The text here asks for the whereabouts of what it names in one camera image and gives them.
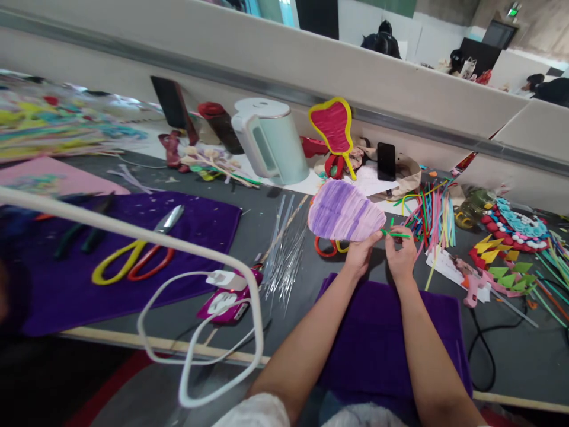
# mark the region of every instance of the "white sleeve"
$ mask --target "white sleeve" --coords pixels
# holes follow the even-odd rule
[[[256,394],[231,409],[213,427],[290,427],[289,416],[280,399],[272,394]]]

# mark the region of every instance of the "table edge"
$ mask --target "table edge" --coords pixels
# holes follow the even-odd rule
[[[110,331],[104,329],[95,329],[85,326],[63,331],[60,335],[68,338],[81,338],[81,339],[93,340],[109,344],[133,346],[137,348],[142,347],[142,345],[140,344],[140,338],[136,334]],[[148,341],[153,348],[169,352],[185,353],[187,352],[189,346],[188,342],[173,341],[157,337],[148,337]],[[223,354],[225,354],[226,352],[227,350],[225,349],[210,347],[209,345],[206,344],[196,344],[196,347],[194,349],[194,353],[197,356],[203,356],[207,358],[218,358]],[[254,355],[250,353],[234,352],[228,355],[227,359],[231,361],[250,363],[254,359]],[[270,359],[271,358],[269,356],[263,356],[261,358],[260,364],[266,365]],[[521,399],[520,397],[504,396],[502,394],[481,393],[479,391],[475,391],[473,397],[477,400],[485,402],[569,414],[569,406],[557,403],[548,403],[544,401]]]

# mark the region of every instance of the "green-handled pliers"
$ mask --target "green-handled pliers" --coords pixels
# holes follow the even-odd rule
[[[114,192],[108,194],[99,205],[95,206],[93,211],[98,212],[99,214],[106,213],[111,204],[113,203],[114,196],[115,196]],[[59,246],[57,247],[57,250],[53,254],[53,257],[56,260],[62,260],[67,258],[67,255],[69,254],[69,249],[71,248],[73,242],[79,237],[81,232],[88,227],[89,227],[88,225],[81,224],[78,222],[75,225],[73,225],[69,230],[67,230],[67,232],[61,238]],[[93,229],[89,233],[89,236],[87,236],[87,239],[81,246],[81,252],[86,254],[92,253],[97,248],[99,243],[103,240],[106,233],[107,233],[106,231],[93,227]]]

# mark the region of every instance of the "gray table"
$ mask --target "gray table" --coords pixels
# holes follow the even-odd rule
[[[148,165],[163,164],[156,158],[140,154],[128,154],[128,160]],[[106,173],[109,169],[117,169],[116,165],[121,163],[118,159],[74,157],[64,160],[64,162],[115,181],[129,188],[132,192],[138,191],[137,188],[126,184],[120,177]],[[248,265],[254,263],[259,253],[267,251],[271,242],[280,198],[282,194],[292,194],[287,190],[267,186],[254,190],[224,184],[220,180],[208,183],[195,174],[182,175],[170,169],[152,170],[131,166],[129,168],[143,184],[148,186],[191,193],[242,208],[243,212],[246,213],[241,217],[230,255]],[[179,182],[169,182],[170,177]],[[296,201],[300,201],[303,196],[297,193]],[[308,202],[300,214],[305,216],[307,210]],[[401,220],[401,216],[396,216],[396,222]],[[456,238],[458,246],[450,249],[450,252],[468,259],[468,251],[486,235],[485,232],[476,235],[458,229]],[[330,272],[338,272],[342,267],[343,255],[339,254],[330,259],[323,259],[317,255],[313,245],[314,239],[312,234],[308,232],[304,242],[302,264],[293,287],[286,316],[281,304],[277,301],[273,304],[271,320],[265,330],[265,356],[274,354],[285,337],[312,307],[322,280]],[[531,262],[532,257],[524,255],[520,260]],[[420,289],[424,288],[429,271],[430,267],[426,265],[425,256],[422,254],[417,260],[414,271]],[[374,249],[369,279],[392,283],[382,243]],[[465,296],[463,289],[438,273],[434,273],[430,291],[437,294],[452,295],[460,300]],[[152,310],[146,322],[147,334],[157,338],[155,344],[162,350],[184,349],[184,345],[189,340],[193,330],[201,322],[196,318],[196,313],[209,297],[210,295],[202,295]],[[264,316],[266,316],[270,309],[270,302],[261,299],[261,303]],[[513,304],[521,307],[520,299],[513,299]],[[468,350],[475,336],[475,327],[468,309],[463,305],[461,307],[463,336]],[[478,304],[476,311],[482,328],[496,324],[513,324],[519,319],[504,304],[495,301],[488,304]],[[538,329],[524,321],[516,329],[498,330],[485,335],[496,361],[496,383],[491,390],[492,394],[477,393],[475,397],[505,404],[569,412],[569,393],[566,393],[566,387],[569,384],[569,349],[564,337],[565,332],[542,307],[535,311],[530,310],[529,316],[539,324]],[[88,327],[69,331],[68,335],[124,345],[137,345],[138,340],[135,337],[137,317],[137,314],[132,314],[94,323]],[[221,327],[215,333],[213,333],[214,327],[208,326],[202,333],[199,342],[206,344],[204,349],[229,349],[251,327],[251,313],[247,312],[236,326]],[[239,351],[241,354],[248,355],[254,352],[254,345],[254,342],[250,341],[244,344]],[[208,356],[217,353],[209,353],[204,350],[203,354]],[[471,370],[474,381],[480,386],[485,386],[490,380],[490,366],[490,359],[483,350],[481,342],[479,342],[472,355]]]

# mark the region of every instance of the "smartphone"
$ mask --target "smartphone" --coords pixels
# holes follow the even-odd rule
[[[166,117],[166,122],[173,128],[185,129],[190,138],[190,145],[195,145],[199,137],[188,117],[180,85],[173,80],[158,76],[150,76],[150,79]]]
[[[378,180],[395,181],[395,147],[378,142]]]

